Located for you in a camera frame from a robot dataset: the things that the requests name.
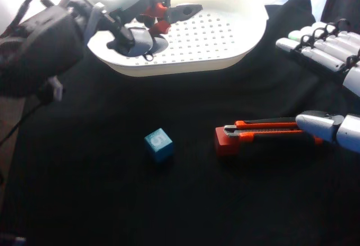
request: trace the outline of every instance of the plastic tray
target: plastic tray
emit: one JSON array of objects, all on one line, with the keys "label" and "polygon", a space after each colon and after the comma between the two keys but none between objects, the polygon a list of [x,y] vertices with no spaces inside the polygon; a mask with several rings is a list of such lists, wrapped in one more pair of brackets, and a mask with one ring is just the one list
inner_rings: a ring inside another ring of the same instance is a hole
[{"label": "plastic tray", "polygon": [[[219,70],[240,61],[260,41],[267,14],[256,0],[172,0],[172,6],[202,4],[204,10],[189,21],[173,24],[165,38],[169,47],[154,56],[124,57],[106,47],[109,32],[98,32],[90,50],[114,70],[134,77]],[[129,26],[142,24],[134,21]]]}]

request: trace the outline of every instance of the black fabric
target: black fabric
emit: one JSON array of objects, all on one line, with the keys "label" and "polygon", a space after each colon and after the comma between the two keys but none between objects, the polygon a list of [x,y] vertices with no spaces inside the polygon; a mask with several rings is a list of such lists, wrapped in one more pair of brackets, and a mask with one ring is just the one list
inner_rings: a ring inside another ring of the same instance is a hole
[{"label": "black fabric", "polygon": [[360,33],[360,0],[327,0],[321,20],[330,23],[346,18],[352,31]]},{"label": "black fabric", "polygon": [[[356,111],[275,50],[314,22],[310,0],[267,10],[261,42],[225,70],[131,78],[89,54],[62,76],[64,101],[21,127],[1,227],[30,245],[358,245],[357,154],[256,144],[215,156],[215,127],[235,120]],[[143,138],[160,127],[176,152],[156,166]]]}]

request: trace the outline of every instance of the brown floor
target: brown floor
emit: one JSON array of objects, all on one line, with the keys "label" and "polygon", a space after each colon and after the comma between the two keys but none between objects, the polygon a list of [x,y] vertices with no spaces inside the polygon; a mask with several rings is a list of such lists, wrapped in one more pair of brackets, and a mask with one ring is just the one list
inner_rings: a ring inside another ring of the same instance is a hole
[{"label": "brown floor", "polygon": [[[14,100],[0,98],[0,140],[9,133],[11,128],[20,120],[23,113],[25,99]],[[5,184],[0,187],[0,212],[3,204],[4,190],[10,170],[13,151],[17,138],[16,133],[0,147],[0,171],[4,176]]]}]

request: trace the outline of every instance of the white number on blue cube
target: white number on blue cube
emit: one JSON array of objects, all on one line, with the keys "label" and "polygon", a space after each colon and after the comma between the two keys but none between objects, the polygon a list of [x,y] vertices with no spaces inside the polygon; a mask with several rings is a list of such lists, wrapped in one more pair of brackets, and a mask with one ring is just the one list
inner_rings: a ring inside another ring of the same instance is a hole
[{"label": "white number on blue cube", "polygon": [[161,128],[146,136],[145,144],[157,163],[163,162],[174,153],[173,141]]}]

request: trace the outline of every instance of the robotic hand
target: robotic hand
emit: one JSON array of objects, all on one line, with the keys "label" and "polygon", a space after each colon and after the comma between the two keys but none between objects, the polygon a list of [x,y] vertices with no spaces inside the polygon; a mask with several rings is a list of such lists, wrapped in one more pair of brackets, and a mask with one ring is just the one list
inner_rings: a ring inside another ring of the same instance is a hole
[{"label": "robotic hand", "polygon": [[[346,31],[341,31],[342,24],[347,25]],[[317,22],[291,32],[289,39],[279,39],[276,47],[360,97],[360,35],[350,32],[349,27],[345,19],[336,24]],[[296,117],[296,123],[311,135],[360,153],[359,116],[306,111]]]},{"label": "robotic hand", "polygon": [[[43,102],[62,99],[56,76],[83,58],[96,31],[113,34],[109,49],[152,60],[153,54],[168,47],[161,34],[203,9],[201,5],[171,8],[170,0],[61,0],[58,5],[40,0],[47,8],[20,24],[31,1],[22,4],[0,35],[0,96],[36,94]],[[135,18],[150,29],[131,27]]]}]

